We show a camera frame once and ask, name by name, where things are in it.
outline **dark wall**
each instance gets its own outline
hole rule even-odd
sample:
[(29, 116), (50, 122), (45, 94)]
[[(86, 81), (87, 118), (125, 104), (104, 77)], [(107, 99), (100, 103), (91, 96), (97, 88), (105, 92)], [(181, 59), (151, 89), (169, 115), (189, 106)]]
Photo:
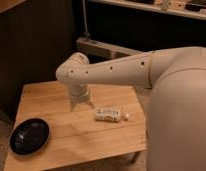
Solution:
[(70, 0), (27, 0), (0, 14), (0, 108), (9, 117), (22, 86), (55, 79), (75, 40)]
[[(74, 10), (77, 35), (81, 36), (84, 27), (79, 2), (74, 1)], [(87, 3), (87, 14), (91, 38), (95, 40), (142, 51), (180, 46), (206, 47), (206, 21), (95, 2)]]

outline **wooden table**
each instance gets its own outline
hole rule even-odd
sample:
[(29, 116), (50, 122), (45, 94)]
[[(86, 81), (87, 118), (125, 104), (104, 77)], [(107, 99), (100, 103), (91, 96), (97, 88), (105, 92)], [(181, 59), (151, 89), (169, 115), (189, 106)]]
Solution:
[(15, 127), (29, 118), (42, 118), (50, 125), (51, 137), (32, 155), (9, 150), (4, 170), (46, 170), (144, 150), (145, 117), (133, 87), (89, 88), (95, 107), (121, 109), (131, 114), (129, 121), (95, 121), (96, 109), (85, 103), (72, 109), (67, 88), (56, 81), (25, 85)]

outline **black bowl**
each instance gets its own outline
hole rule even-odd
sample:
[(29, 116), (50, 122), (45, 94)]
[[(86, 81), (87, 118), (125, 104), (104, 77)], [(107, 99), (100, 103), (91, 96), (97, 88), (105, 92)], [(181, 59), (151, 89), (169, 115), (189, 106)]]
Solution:
[(36, 152), (46, 144), (49, 137), (48, 124), (38, 118), (22, 122), (13, 131), (10, 146), (13, 152), (27, 155)]

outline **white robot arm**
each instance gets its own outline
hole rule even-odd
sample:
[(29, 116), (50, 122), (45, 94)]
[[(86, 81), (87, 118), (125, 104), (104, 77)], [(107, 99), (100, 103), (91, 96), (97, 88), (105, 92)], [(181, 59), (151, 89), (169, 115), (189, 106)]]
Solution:
[(75, 53), (56, 76), (71, 97), (87, 94), (88, 83), (153, 87), (148, 171), (206, 171), (206, 48), (158, 50), (97, 64)]

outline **floor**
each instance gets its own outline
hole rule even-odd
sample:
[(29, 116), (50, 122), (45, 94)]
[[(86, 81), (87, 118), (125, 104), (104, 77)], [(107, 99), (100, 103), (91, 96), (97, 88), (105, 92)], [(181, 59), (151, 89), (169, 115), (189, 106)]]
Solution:
[[(140, 87), (135, 87), (135, 90), (143, 111), (146, 113), (150, 90)], [(13, 125), (0, 121), (0, 171), (3, 171), (12, 129)], [(146, 171), (146, 151), (141, 152), (135, 164), (130, 163), (132, 157), (133, 154), (126, 154), (51, 171)]]

